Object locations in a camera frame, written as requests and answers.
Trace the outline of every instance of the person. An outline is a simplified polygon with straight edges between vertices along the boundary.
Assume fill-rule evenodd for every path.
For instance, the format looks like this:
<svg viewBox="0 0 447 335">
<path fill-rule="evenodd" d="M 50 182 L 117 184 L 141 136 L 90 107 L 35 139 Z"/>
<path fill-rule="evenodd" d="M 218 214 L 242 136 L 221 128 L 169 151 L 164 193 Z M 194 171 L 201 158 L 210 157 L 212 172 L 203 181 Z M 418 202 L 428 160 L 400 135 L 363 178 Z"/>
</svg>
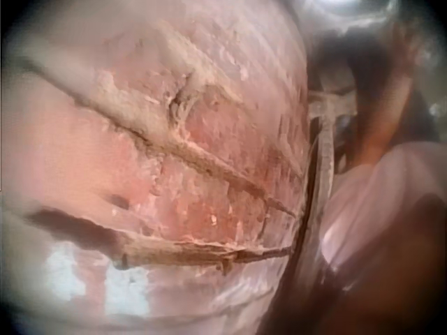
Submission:
<svg viewBox="0 0 447 335">
<path fill-rule="evenodd" d="M 445 292 L 447 147 L 395 136 L 418 45 L 411 29 L 394 25 L 381 93 L 366 104 L 358 99 L 358 113 L 367 108 L 369 117 L 359 120 L 350 170 L 334 181 L 321 224 L 321 253 L 342 294 L 320 334 L 405 332 Z"/>
</svg>

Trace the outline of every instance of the white stain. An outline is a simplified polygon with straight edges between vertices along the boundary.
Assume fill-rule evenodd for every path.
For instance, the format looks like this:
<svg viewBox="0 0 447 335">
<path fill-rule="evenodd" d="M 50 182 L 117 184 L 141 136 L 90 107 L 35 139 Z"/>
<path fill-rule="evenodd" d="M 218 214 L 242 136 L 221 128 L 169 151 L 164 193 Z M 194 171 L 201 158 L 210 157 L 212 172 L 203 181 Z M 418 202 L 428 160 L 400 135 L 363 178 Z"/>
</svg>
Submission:
<svg viewBox="0 0 447 335">
<path fill-rule="evenodd" d="M 53 246 L 51 256 L 45 267 L 48 272 L 47 285 L 60 299 L 69 302 L 75 296 L 85 295 L 85 283 L 77 278 L 73 267 L 76 260 L 73 256 L 74 245 L 61 242 Z"/>
<path fill-rule="evenodd" d="M 142 267 L 122 271 L 110 263 L 105 273 L 105 314 L 147 316 L 147 274 Z"/>
</svg>

